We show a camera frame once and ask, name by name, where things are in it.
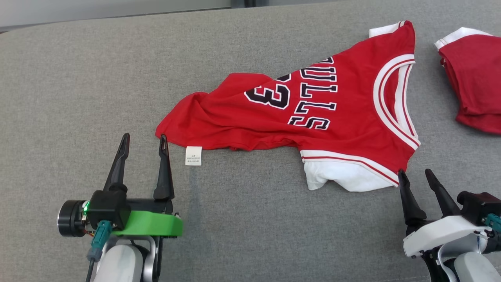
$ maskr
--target connector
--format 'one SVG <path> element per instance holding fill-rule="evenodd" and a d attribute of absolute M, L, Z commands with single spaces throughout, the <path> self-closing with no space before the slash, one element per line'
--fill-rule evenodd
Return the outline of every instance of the connector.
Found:
<path fill-rule="evenodd" d="M 91 248 L 87 253 L 87 259 L 89 261 L 94 260 L 98 262 L 101 259 L 101 256 L 103 255 L 104 244 L 106 244 L 106 242 L 110 238 L 112 229 L 113 228 L 110 221 L 102 220 L 99 222 L 96 233 L 94 234 L 94 238 L 91 242 Z"/>
<path fill-rule="evenodd" d="M 485 224 L 494 231 L 501 231 L 501 218 L 495 214 L 489 213 L 485 219 Z"/>

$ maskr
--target red jersey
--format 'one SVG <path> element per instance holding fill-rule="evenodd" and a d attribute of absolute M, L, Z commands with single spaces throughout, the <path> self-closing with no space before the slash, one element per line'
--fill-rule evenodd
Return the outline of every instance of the red jersey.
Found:
<path fill-rule="evenodd" d="M 406 107 L 414 64 L 411 22 L 372 29 L 352 48 L 278 79 L 233 73 L 182 99 L 156 135 L 205 150 L 297 147 L 308 188 L 397 186 L 420 145 Z"/>
<path fill-rule="evenodd" d="M 459 98 L 456 120 L 501 134 L 501 38 L 460 28 L 435 46 Z"/>

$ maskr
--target gray couch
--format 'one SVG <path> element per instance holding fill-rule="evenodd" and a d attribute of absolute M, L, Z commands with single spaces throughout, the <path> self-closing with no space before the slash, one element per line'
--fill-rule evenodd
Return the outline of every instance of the gray couch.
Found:
<path fill-rule="evenodd" d="M 501 140 L 454 121 L 457 100 L 433 46 L 466 26 L 501 36 L 498 0 L 380 0 L 101 19 L 0 35 L 0 281 L 83 281 L 90 238 L 63 238 L 67 199 L 101 189 L 123 133 L 125 183 L 150 197 L 154 130 L 184 96 L 232 72 L 279 77 L 343 51 L 372 27 L 410 20 L 416 65 L 408 107 L 422 146 L 408 176 L 429 218 L 432 168 L 455 197 L 501 196 Z M 174 210 L 185 234 L 164 247 L 161 281 L 419 282 L 405 257 L 399 192 L 309 191 L 294 148 L 203 152 L 170 145 Z M 489 255 L 494 266 L 500 255 Z"/>

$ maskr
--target white clothing tag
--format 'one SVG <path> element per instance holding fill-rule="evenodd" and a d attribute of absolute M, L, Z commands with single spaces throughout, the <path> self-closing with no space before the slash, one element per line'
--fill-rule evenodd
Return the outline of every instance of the white clothing tag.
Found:
<path fill-rule="evenodd" d="M 186 161 L 187 166 L 201 166 L 202 165 L 202 147 L 188 146 L 186 147 Z"/>

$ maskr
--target chicago bulls jersey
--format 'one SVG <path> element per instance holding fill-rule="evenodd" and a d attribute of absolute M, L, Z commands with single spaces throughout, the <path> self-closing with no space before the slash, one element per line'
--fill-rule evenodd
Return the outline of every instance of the chicago bulls jersey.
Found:
<path fill-rule="evenodd" d="M 358 192 L 397 186 L 420 145 L 406 106 L 413 53 L 406 21 L 277 79 L 233 73 L 182 99 L 156 135 L 205 150 L 297 147 L 310 190 L 328 180 Z"/>

